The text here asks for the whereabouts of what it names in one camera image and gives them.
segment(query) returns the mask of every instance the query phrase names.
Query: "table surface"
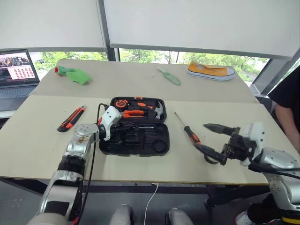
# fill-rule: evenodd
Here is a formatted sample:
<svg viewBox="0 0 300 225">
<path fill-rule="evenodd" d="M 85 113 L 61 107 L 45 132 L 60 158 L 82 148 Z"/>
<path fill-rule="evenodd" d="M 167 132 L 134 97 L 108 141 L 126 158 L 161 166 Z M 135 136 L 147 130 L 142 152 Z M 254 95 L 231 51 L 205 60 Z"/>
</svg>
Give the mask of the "table surface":
<svg viewBox="0 0 300 225">
<path fill-rule="evenodd" d="M 142 96 L 164 101 L 258 103 L 248 86 L 237 75 L 229 81 L 214 81 L 188 74 L 188 65 L 68 60 L 58 63 L 78 68 L 91 76 L 91 82 L 79 85 L 51 70 L 33 90 L 32 95 L 113 98 Z M 177 86 L 165 79 L 156 67 L 181 80 Z"/>
<path fill-rule="evenodd" d="M 57 169 L 73 129 L 59 133 L 59 124 L 80 105 L 87 105 L 78 124 L 96 120 L 98 104 L 108 98 L 32 95 L 0 130 L 0 176 L 48 179 Z M 260 173 L 248 170 L 237 160 L 225 166 L 208 164 L 191 144 L 174 111 L 199 135 L 202 143 L 221 151 L 229 136 L 215 134 L 202 125 L 220 123 L 245 127 L 264 123 L 265 147 L 285 150 L 299 157 L 286 136 L 261 104 L 165 101 L 170 150 L 165 156 L 119 157 L 103 154 L 97 144 L 93 180 L 158 181 L 182 183 L 266 184 Z"/>
</svg>

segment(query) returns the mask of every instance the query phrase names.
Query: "person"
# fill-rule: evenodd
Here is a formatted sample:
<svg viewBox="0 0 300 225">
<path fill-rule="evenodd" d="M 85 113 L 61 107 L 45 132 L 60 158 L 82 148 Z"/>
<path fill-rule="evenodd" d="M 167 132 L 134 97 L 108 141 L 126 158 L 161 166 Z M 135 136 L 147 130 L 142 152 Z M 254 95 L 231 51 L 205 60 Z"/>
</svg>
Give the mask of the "person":
<svg viewBox="0 0 300 225">
<path fill-rule="evenodd" d="M 300 153 L 300 66 L 269 95 L 275 103 L 275 115 L 287 138 Z"/>
<path fill-rule="evenodd" d="M 114 212 L 109 225 L 133 225 L 133 210 L 127 204 L 119 206 Z M 166 225 L 194 225 L 188 215 L 178 208 L 172 208 L 165 214 Z"/>
<path fill-rule="evenodd" d="M 269 95 L 275 102 L 275 119 L 300 154 L 300 66 L 289 74 Z M 280 220 L 280 210 L 272 194 L 262 203 L 252 204 L 235 217 L 236 225 L 271 224 Z"/>
</svg>

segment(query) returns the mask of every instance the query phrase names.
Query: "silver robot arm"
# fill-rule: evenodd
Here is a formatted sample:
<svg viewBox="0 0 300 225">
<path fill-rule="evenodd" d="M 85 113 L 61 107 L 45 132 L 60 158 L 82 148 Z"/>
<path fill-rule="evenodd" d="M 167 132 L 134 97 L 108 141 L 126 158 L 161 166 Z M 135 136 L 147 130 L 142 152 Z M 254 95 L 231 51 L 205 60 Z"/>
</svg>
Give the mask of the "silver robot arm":
<svg viewBox="0 0 300 225">
<path fill-rule="evenodd" d="M 43 194 L 36 216 L 28 225 L 66 225 L 79 215 L 86 163 L 93 143 L 109 140 L 112 127 L 121 114 L 113 106 L 107 108 L 100 125 L 81 124 L 67 145 L 62 160 Z"/>
<path fill-rule="evenodd" d="M 242 166 L 255 172 L 262 172 L 267 178 L 270 191 L 282 220 L 287 224 L 300 224 L 300 171 L 299 158 L 284 150 L 263 148 L 265 132 L 260 122 L 252 123 L 244 134 L 240 127 L 226 127 L 219 124 L 204 124 L 209 130 L 230 136 L 222 152 L 205 145 L 194 146 L 204 153 L 212 164 L 226 164 L 227 159 L 238 159 Z"/>
</svg>

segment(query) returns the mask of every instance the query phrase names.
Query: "white shoe sole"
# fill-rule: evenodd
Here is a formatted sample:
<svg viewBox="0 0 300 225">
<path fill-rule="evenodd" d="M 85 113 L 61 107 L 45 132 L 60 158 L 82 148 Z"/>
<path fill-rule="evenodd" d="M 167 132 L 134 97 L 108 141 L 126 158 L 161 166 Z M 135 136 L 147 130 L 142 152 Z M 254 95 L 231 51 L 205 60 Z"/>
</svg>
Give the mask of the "white shoe sole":
<svg viewBox="0 0 300 225">
<path fill-rule="evenodd" d="M 235 76 L 235 71 L 233 69 L 231 69 L 231 68 L 227 68 L 228 75 L 226 75 L 226 76 L 214 76 L 214 75 L 196 73 L 196 72 L 192 72 L 190 70 L 188 70 L 187 72 L 191 76 L 209 78 L 209 79 L 212 79 L 212 80 L 215 80 L 215 81 L 228 81 L 230 79 L 233 79 L 234 76 Z"/>
</svg>

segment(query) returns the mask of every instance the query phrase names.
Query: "screwdriver handle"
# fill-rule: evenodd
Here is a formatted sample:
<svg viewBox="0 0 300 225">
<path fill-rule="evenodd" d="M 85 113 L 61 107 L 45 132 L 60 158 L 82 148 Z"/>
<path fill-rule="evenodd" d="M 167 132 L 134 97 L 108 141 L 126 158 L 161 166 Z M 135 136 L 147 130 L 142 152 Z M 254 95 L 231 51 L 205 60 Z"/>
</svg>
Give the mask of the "screwdriver handle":
<svg viewBox="0 0 300 225">
<path fill-rule="evenodd" d="M 201 144 L 200 139 L 197 135 L 191 130 L 189 126 L 184 127 L 184 131 L 187 132 L 189 139 L 191 139 L 192 143 Z"/>
</svg>

